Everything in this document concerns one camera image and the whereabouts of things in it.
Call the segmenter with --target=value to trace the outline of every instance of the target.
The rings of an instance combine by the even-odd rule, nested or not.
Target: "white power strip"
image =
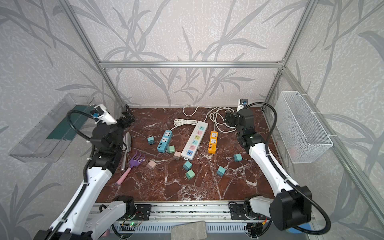
[[[191,136],[188,139],[187,144],[185,145],[183,151],[181,152],[181,156],[185,159],[192,160],[195,156],[201,140],[203,139],[203,136],[205,134],[205,131],[208,128],[208,123],[198,121],[195,129],[193,130]]]

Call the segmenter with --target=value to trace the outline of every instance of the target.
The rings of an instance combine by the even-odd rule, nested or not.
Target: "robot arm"
[[[68,112],[67,118],[70,126],[86,138],[71,122]],[[132,197],[118,197],[107,209],[99,213],[86,224],[88,214],[96,202],[101,190],[115,173],[123,150],[124,129],[135,121],[128,105],[123,111],[124,117],[115,120],[101,104],[91,110],[92,115],[80,113],[97,121],[92,137],[86,139],[94,146],[88,162],[84,167],[84,180],[60,216],[47,230],[40,230],[34,240],[92,240],[98,239],[105,230],[117,219],[131,216],[136,207]]]
[[[273,200],[262,196],[245,199],[246,215],[253,217],[254,214],[260,213],[268,216],[279,230],[309,222],[311,191],[306,186],[300,187],[270,154],[269,148],[266,151],[267,143],[259,133],[255,132],[252,110],[244,107],[237,113],[228,112],[225,115],[225,122],[229,126],[236,127],[239,144],[259,165],[275,195]]]

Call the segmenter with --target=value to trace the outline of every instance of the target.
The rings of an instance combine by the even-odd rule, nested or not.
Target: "clear plastic shelf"
[[[93,97],[67,94],[10,152],[23,162],[57,162],[76,133],[66,123],[71,109],[89,112]],[[87,117],[73,114],[74,125],[80,128]]]

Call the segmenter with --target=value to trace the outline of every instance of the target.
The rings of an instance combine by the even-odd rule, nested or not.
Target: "white wire basket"
[[[314,162],[333,142],[297,91],[281,92],[276,126],[293,163]]]

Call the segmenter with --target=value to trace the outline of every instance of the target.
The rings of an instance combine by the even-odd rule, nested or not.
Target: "power strip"
[[[161,138],[159,145],[157,146],[157,151],[166,152],[170,138],[172,137],[172,131],[166,130],[163,137]]]
[[[181,152],[181,156],[185,159],[192,160],[195,156],[201,140],[205,134],[205,131],[208,128],[208,123],[198,121],[195,129],[193,130],[191,136],[188,139],[187,144],[185,145],[183,151]]]
[[[208,153],[216,153],[216,144],[217,144],[217,135],[218,132],[211,131],[211,137],[209,139]]]

